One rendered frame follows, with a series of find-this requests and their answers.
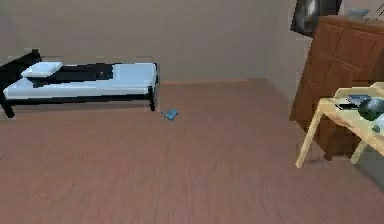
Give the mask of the small blue object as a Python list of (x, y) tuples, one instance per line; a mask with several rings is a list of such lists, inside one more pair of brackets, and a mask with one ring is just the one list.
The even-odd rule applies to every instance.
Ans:
[(173, 121), (175, 117), (178, 115), (179, 111), (177, 109), (169, 109), (165, 112), (162, 112), (164, 118), (169, 121)]

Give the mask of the black bed with pale mattress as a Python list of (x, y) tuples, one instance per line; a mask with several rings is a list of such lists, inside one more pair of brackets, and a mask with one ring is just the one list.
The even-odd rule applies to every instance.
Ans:
[(37, 49), (0, 66), (0, 106), (15, 116), (15, 105), (40, 105), (147, 100), (155, 109), (159, 65), (144, 63), (63, 63), (51, 76), (23, 77), (21, 73), (44, 61)]

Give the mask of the brown wooden chest of drawers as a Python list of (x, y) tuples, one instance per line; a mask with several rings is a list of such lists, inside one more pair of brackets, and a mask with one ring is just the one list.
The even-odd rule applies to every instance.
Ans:
[(310, 126), (318, 101), (340, 88), (384, 82), (384, 21), (347, 16), (319, 18), (290, 119)]

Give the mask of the pale wooden table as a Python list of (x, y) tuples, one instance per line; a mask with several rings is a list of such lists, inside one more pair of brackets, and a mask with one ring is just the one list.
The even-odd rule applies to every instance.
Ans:
[(370, 146), (384, 156), (384, 133), (377, 133), (372, 130), (374, 122), (363, 119), (357, 111), (340, 110), (336, 107), (338, 103), (346, 103), (346, 97), (348, 95), (356, 94), (366, 94), (371, 97), (384, 98), (384, 82), (376, 82), (369, 87), (339, 88), (333, 98), (321, 98), (295, 162), (297, 168), (301, 168), (305, 161), (323, 115), (327, 116), (337, 125), (348, 128), (361, 139), (358, 147), (350, 158), (352, 164), (358, 162), (362, 152), (367, 146)]

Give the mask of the white pillow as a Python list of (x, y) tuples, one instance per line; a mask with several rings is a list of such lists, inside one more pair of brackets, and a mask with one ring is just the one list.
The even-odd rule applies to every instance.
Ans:
[(62, 62), (38, 62), (25, 69), (23, 77), (45, 78), (57, 72), (63, 66)]

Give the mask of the dark flat book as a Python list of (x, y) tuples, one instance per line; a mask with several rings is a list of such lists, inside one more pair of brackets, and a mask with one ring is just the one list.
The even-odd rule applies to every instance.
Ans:
[(369, 99), (369, 98), (370, 98), (369, 95), (357, 95), (357, 94), (353, 94), (353, 95), (349, 95), (349, 96), (347, 97), (347, 100), (348, 100), (350, 103), (359, 105), (359, 104), (361, 104), (364, 100)]

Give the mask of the dark green round object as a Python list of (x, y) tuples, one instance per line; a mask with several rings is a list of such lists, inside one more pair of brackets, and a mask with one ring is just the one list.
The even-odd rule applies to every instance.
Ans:
[(384, 99), (366, 99), (360, 104), (358, 112), (359, 115), (365, 120), (374, 121), (384, 113)]

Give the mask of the pale blue bowl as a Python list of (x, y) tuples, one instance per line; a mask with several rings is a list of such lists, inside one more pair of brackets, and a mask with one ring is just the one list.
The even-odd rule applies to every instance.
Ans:
[(368, 9), (352, 8), (348, 10), (348, 16), (353, 19), (362, 19), (369, 13)]

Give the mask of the black framed wall picture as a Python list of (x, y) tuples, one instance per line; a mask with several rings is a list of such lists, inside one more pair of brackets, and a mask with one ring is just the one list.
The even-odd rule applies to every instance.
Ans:
[(304, 36), (314, 35), (320, 16), (337, 15), (342, 0), (297, 0), (290, 30)]

